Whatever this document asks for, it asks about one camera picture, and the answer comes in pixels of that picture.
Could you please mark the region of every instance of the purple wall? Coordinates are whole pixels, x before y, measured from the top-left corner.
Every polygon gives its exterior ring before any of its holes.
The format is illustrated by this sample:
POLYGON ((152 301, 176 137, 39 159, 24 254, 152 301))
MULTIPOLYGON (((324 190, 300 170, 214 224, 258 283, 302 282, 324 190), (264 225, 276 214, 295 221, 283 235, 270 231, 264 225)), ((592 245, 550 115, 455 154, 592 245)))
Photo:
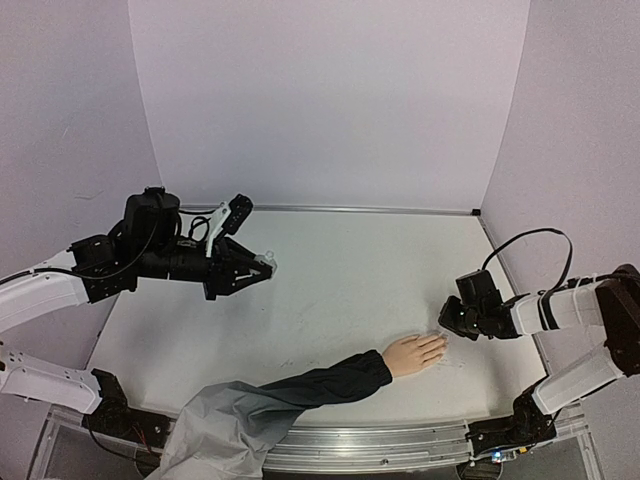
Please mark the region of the purple wall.
MULTIPOLYGON (((0 5, 0 277, 107 232, 160 182, 126 0, 0 5)), ((83 367, 110 304, 67 309, 1 338, 83 367)), ((0 476, 25 478, 48 405, 0 396, 0 476)))
POLYGON ((188 204, 477 208, 528 7, 130 0, 162 179, 188 204))
MULTIPOLYGON (((572 274, 640 266, 640 2, 531 5, 524 53, 498 162, 482 211, 497 242, 555 226, 576 248, 572 274)), ((529 238, 505 260, 520 291, 548 287, 566 244, 529 238)), ((595 339, 544 339, 552 365, 595 339)), ((585 401, 607 478, 637 478, 640 379, 585 401)))

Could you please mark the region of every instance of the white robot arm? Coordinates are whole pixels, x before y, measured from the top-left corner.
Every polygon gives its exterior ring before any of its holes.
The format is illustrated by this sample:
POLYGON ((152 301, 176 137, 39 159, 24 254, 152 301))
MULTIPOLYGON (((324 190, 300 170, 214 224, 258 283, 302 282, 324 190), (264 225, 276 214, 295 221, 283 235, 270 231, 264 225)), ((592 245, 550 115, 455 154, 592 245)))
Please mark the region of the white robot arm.
MULTIPOLYGON (((0 334, 64 307, 135 291, 139 277, 201 282, 207 300, 271 278, 276 265, 270 253, 255 255, 227 237, 250 214, 253 204, 247 197, 223 203, 211 218, 197 216, 207 227, 201 240, 192 237, 194 223, 188 237, 181 235, 179 205, 163 188, 148 188, 129 197, 124 219, 108 235, 76 242, 35 267, 0 279, 0 334)), ((2 341, 0 393, 70 407, 93 417, 92 427, 104 433, 113 433, 117 416, 137 416, 140 428, 146 420, 168 426, 162 416, 129 409, 115 376, 45 362, 2 341)), ((131 424, 130 419, 120 423, 123 431, 131 424)), ((144 433, 151 444, 161 444, 165 428, 159 435, 155 426, 144 433)))
POLYGON ((640 373, 640 274, 633 266, 565 282, 566 267, 552 289, 504 302, 484 269, 486 263, 456 280, 460 298, 449 297, 440 312, 444 328, 476 340, 480 335, 510 339, 575 326, 603 327, 607 340, 525 390, 515 399, 512 416, 470 424, 468 438, 476 458, 554 438, 560 409, 623 376, 640 373))

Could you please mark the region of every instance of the jacket sleeve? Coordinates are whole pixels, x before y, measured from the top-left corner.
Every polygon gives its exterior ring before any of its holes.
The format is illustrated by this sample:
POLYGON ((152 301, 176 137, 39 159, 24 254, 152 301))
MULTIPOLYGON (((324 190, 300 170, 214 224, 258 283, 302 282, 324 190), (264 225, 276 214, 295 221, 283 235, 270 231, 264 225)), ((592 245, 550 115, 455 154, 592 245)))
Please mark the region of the jacket sleeve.
POLYGON ((391 383, 391 372, 375 350, 354 355, 330 368, 318 368, 268 385, 263 391, 305 409, 357 402, 391 383))
POLYGON ((262 387, 205 387, 180 412, 155 473, 162 480, 262 478, 268 451, 305 410, 362 400, 390 382, 371 350, 262 387))

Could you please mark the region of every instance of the white table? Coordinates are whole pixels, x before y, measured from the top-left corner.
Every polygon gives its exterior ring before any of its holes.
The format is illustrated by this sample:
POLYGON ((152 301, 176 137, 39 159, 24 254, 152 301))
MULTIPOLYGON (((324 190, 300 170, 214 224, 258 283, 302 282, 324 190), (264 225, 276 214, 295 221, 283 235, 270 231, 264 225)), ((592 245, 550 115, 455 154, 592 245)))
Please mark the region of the white table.
MULTIPOLYGON (((455 279, 491 246, 474 217, 254 212, 236 238, 275 252, 273 280, 207 302, 201 285, 141 279, 105 326, 91 367, 116 374, 132 406, 177 413, 204 385, 264 384, 411 333, 439 331, 455 279)), ((497 261, 496 284, 511 289, 497 261)), ((508 414, 544 375, 530 338, 449 335, 431 369, 362 402, 307 412, 300 424, 377 425, 508 414)))

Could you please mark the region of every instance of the black cable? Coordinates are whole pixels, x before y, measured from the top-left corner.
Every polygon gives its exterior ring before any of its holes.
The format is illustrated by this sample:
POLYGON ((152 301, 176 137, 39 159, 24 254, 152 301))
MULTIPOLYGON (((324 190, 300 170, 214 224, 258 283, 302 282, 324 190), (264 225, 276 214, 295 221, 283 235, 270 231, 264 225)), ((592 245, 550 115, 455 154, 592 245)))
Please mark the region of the black cable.
MULTIPOLYGON (((549 430, 551 430, 555 426, 556 420, 560 416, 560 412, 562 412, 562 408, 556 412, 556 414, 553 416, 553 418, 551 418, 551 423, 549 424, 547 429, 544 431, 544 433, 542 435, 540 435, 540 437, 544 437, 547 433, 549 433, 549 430)), ((536 445, 538 445, 538 443, 540 443, 540 440, 538 440, 536 443, 534 443, 531 448, 533 448, 536 445)))
POLYGON ((202 215, 198 215, 193 220, 191 220, 191 226, 189 227, 188 235, 189 239, 197 243, 203 242, 209 236, 209 231, 211 230, 211 224, 209 223, 210 220, 210 218, 203 217, 202 215), (198 229, 202 225, 206 225, 207 230, 200 240, 196 240, 193 238, 193 234, 195 233, 196 229, 198 229))
POLYGON ((22 272, 14 273, 13 275, 9 275, 8 277, 0 279, 0 285, 4 285, 5 283, 12 282, 12 281, 14 281, 14 280, 16 280, 18 278, 26 277, 28 275, 31 275, 31 272, 29 272, 28 270, 24 270, 22 272))
MULTIPOLYGON (((162 212, 162 197, 160 195, 158 195, 157 199, 158 199, 158 207, 160 208, 160 212, 162 212)), ((3 285, 3 284, 8 283, 8 282, 11 282, 11 281, 16 280, 16 279, 21 278, 21 277, 26 277, 28 275, 32 275, 34 273, 47 273, 47 272, 62 273, 64 275, 69 275, 69 276, 72 276, 72 277, 78 277, 78 278, 81 278, 83 280, 106 280, 108 278, 117 277, 118 275, 122 274, 125 270, 131 268, 138 260, 140 260, 142 255, 144 255, 144 253, 147 251, 147 248, 149 248, 149 245, 151 245, 151 241, 153 240, 153 236, 155 235, 159 224, 160 224, 160 214, 156 218, 156 223, 153 226, 153 229, 151 230, 151 234, 149 235, 149 239, 147 240, 147 243, 145 243, 144 247, 142 247, 142 250, 140 250, 140 253, 138 253, 138 255, 136 255, 136 258, 131 260, 127 265, 122 267, 117 272, 113 272, 113 273, 110 273, 108 275, 104 275, 104 276, 100 276, 100 277, 92 277, 90 275, 83 275, 81 273, 77 273, 77 272, 74 272, 72 270, 67 270, 65 268, 42 267, 42 268, 34 268, 32 271, 24 270, 22 272, 14 273, 13 275, 10 275, 10 276, 8 276, 6 278, 0 279, 0 285, 3 285)))
POLYGON ((110 448, 105 447, 103 444, 101 444, 98 441, 98 439, 94 435, 93 430, 91 430, 91 426, 89 425, 89 421, 87 421, 87 430, 89 431, 89 436, 93 440, 93 443, 95 443, 98 447, 100 447, 105 452, 109 452, 111 455, 115 455, 116 457, 124 458, 125 460, 129 460, 129 461, 134 462, 136 464, 139 463, 140 465, 146 465, 147 467, 153 467, 154 469, 158 468, 158 465, 155 465, 155 464, 153 464, 151 462, 145 462, 144 460, 140 460, 140 459, 137 459, 135 457, 130 457, 128 455, 125 455, 125 454, 120 453, 120 452, 116 452, 115 450, 111 450, 110 448))
POLYGON ((216 210, 218 210, 218 208, 214 208, 213 210, 202 210, 201 212, 192 212, 189 210, 178 210, 178 211, 183 215, 211 215, 216 210))
POLYGON ((561 236, 563 236, 564 238, 567 239, 567 242, 569 242, 569 253, 567 254, 567 260, 565 262, 564 269, 562 270, 562 274, 560 275, 560 279, 551 288, 551 290, 554 290, 554 289, 558 288, 567 279, 567 275, 569 275, 569 269, 571 268, 571 262, 573 260, 573 243, 571 242, 571 239, 567 236, 566 233, 564 233, 562 230, 558 230, 557 228, 550 228, 550 227, 536 228, 534 230, 528 230, 526 232, 519 233, 515 237, 507 240, 505 243, 500 245, 493 252, 491 252, 489 254, 489 256, 486 258, 486 260, 484 261, 484 263, 482 264, 482 270, 486 270, 487 265, 489 264, 491 259, 493 257, 495 257, 496 255, 498 255, 502 250, 507 248, 509 245, 511 245, 513 242, 515 242, 517 240, 520 240, 522 237, 526 237, 527 235, 533 235, 533 234, 536 234, 536 233, 544 233, 544 232, 546 232, 546 233, 555 233, 556 235, 561 235, 561 236))

